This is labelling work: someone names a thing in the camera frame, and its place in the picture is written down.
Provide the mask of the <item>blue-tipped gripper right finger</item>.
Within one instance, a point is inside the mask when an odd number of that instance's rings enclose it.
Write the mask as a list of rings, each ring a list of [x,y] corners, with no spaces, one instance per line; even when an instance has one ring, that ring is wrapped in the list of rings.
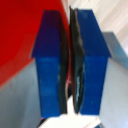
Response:
[[[111,54],[92,10],[70,10],[70,33],[74,110],[98,115]]]

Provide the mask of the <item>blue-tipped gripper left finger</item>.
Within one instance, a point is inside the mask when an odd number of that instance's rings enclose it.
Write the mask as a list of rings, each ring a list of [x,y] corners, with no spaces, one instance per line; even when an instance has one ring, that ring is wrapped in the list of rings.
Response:
[[[34,44],[41,116],[56,117],[67,113],[67,39],[61,14],[45,10]]]

